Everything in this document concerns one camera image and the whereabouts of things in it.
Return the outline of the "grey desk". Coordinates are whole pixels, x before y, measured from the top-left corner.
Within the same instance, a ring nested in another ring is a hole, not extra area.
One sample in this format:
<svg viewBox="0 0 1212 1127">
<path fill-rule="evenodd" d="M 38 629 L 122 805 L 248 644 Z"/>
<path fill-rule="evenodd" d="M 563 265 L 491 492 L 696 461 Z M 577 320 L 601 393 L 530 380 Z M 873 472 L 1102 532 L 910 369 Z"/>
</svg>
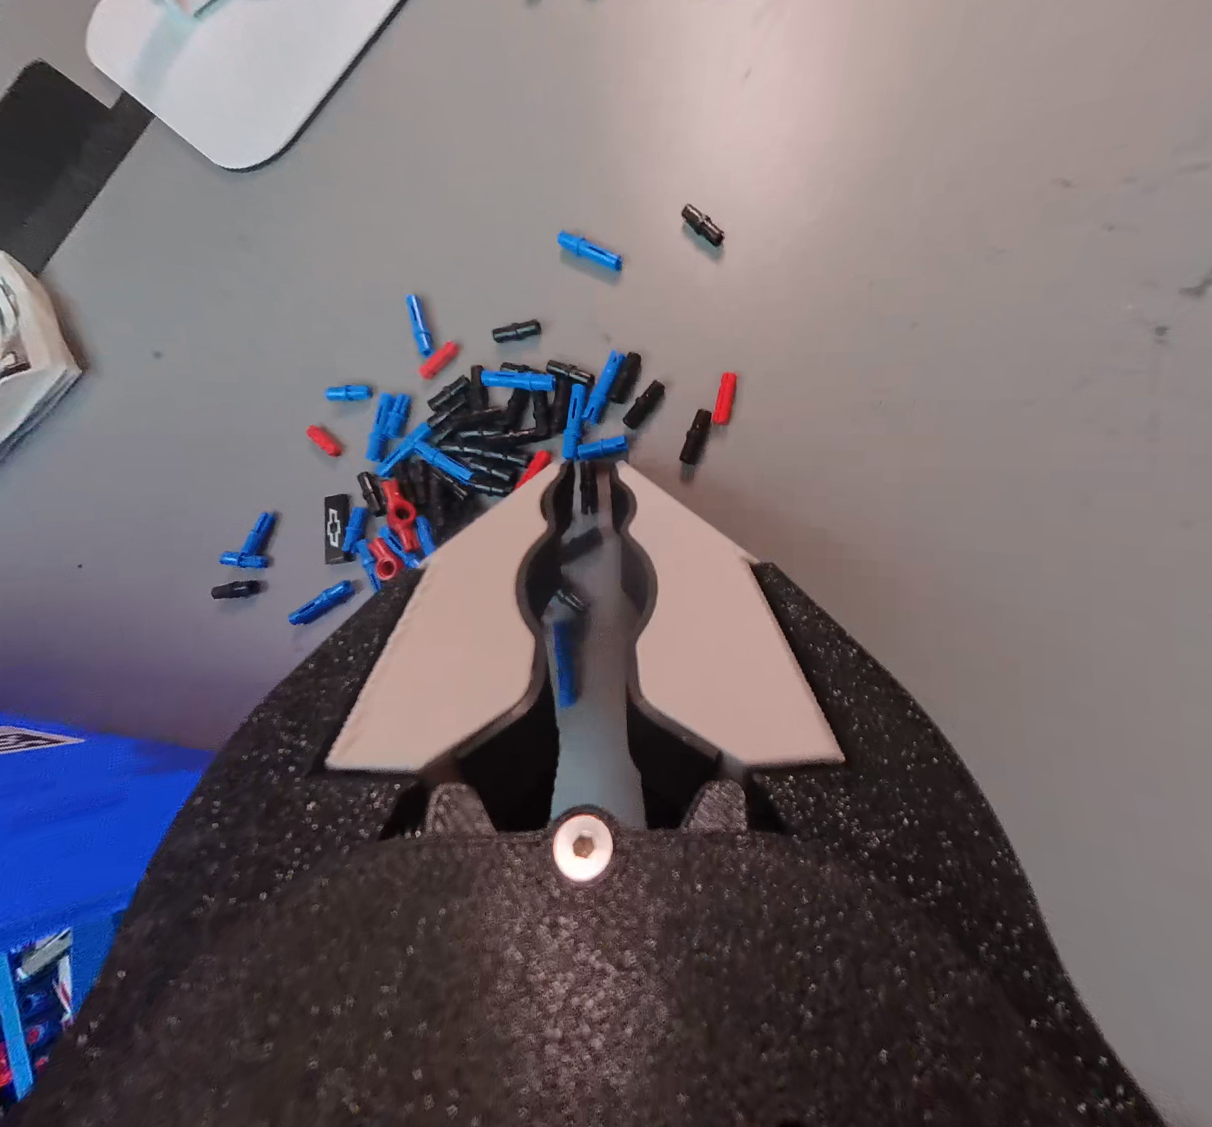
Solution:
<svg viewBox="0 0 1212 1127">
<path fill-rule="evenodd" d="M 643 355 L 636 466 L 990 799 L 1082 1001 L 1210 1123 L 1210 0 L 407 0 L 283 155 L 153 122 L 42 274 L 1 710 L 219 746 L 334 624 L 404 296 Z"/>
</svg>

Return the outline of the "black desk strip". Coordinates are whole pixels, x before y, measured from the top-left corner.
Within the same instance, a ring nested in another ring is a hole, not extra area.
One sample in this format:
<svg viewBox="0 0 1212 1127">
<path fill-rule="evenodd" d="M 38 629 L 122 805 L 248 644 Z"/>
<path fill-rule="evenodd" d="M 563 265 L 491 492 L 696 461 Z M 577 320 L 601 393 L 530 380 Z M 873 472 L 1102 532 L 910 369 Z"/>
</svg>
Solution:
<svg viewBox="0 0 1212 1127">
<path fill-rule="evenodd" d="M 1 95 L 1 250 L 38 276 L 153 121 L 106 106 L 45 60 Z"/>
</svg>

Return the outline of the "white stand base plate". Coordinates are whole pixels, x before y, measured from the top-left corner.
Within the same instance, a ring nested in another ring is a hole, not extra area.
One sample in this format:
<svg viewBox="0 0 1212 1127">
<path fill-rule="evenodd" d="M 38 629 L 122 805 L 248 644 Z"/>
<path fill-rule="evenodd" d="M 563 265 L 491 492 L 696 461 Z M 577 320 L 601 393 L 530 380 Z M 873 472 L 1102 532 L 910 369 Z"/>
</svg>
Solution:
<svg viewBox="0 0 1212 1127">
<path fill-rule="evenodd" d="M 277 157 L 404 0 L 98 0 L 91 64 L 221 168 Z"/>
</svg>

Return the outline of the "pile of coloured pins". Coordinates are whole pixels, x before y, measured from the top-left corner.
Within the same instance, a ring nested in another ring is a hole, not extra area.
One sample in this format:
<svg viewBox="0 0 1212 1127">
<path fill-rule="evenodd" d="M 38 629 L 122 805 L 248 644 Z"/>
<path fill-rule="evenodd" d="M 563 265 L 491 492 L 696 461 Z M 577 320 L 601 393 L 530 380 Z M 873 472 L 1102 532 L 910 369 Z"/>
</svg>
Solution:
<svg viewBox="0 0 1212 1127">
<path fill-rule="evenodd" d="M 599 375 L 550 362 L 542 371 L 504 366 L 499 371 L 477 369 L 475 384 L 488 390 L 511 390 L 535 406 L 528 428 L 508 426 L 521 419 L 511 406 L 475 410 L 478 393 L 458 379 L 440 406 L 422 422 L 402 432 L 407 399 L 382 395 L 371 452 L 380 439 L 396 437 L 396 448 L 376 465 L 371 476 L 374 492 L 367 507 L 356 507 L 345 536 L 345 549 L 363 569 L 365 585 L 378 593 L 391 583 L 416 587 L 425 562 L 440 547 L 431 534 L 431 510 L 440 496 L 415 505 L 402 496 L 396 470 L 420 465 L 435 479 L 436 492 L 449 490 L 457 503 L 478 497 L 506 497 L 539 470 L 553 463 L 606 461 L 628 452 L 627 435 L 585 437 L 619 399 L 616 386 L 638 373 L 638 357 L 612 351 Z"/>
</svg>

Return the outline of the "blue plastic bin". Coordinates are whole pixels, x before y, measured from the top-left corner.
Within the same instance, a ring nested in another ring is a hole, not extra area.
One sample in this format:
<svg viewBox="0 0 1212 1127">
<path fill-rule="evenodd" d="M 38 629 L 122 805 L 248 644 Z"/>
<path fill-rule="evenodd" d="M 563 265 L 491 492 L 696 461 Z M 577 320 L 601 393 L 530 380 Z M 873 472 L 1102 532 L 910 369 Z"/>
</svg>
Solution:
<svg viewBox="0 0 1212 1127">
<path fill-rule="evenodd" d="M 208 750 L 1 713 L 1 1116 L 31 1092 Z"/>
</svg>

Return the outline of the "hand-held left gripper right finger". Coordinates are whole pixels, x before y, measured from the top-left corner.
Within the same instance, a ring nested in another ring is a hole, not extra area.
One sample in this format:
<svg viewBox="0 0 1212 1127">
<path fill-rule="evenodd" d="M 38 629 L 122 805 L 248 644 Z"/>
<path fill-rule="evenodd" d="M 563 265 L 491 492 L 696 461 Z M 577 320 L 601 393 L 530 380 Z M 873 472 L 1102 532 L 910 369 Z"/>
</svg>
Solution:
<svg viewBox="0 0 1212 1127">
<path fill-rule="evenodd" d="M 641 717 L 725 770 L 840 765 L 756 560 L 628 465 L 614 466 L 610 499 Z"/>
</svg>

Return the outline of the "folded paper booklet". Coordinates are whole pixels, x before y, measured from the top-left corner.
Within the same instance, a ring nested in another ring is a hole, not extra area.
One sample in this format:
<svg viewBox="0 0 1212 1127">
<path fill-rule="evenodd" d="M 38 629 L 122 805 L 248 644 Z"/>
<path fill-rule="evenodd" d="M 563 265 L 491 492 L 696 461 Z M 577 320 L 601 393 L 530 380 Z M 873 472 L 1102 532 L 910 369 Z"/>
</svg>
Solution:
<svg viewBox="0 0 1212 1127">
<path fill-rule="evenodd" d="M 51 294 L 1 252 L 1 461 L 82 377 Z"/>
</svg>

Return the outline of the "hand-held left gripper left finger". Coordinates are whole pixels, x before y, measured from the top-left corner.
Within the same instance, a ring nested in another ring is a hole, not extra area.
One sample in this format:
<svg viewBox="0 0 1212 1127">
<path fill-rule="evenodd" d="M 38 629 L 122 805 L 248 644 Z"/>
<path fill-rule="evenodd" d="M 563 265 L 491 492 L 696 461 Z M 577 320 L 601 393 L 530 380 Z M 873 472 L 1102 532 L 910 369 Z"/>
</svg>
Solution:
<svg viewBox="0 0 1212 1127">
<path fill-rule="evenodd" d="M 568 463 L 539 470 L 425 562 L 325 766 L 427 774 L 515 723 L 546 677 Z"/>
</svg>

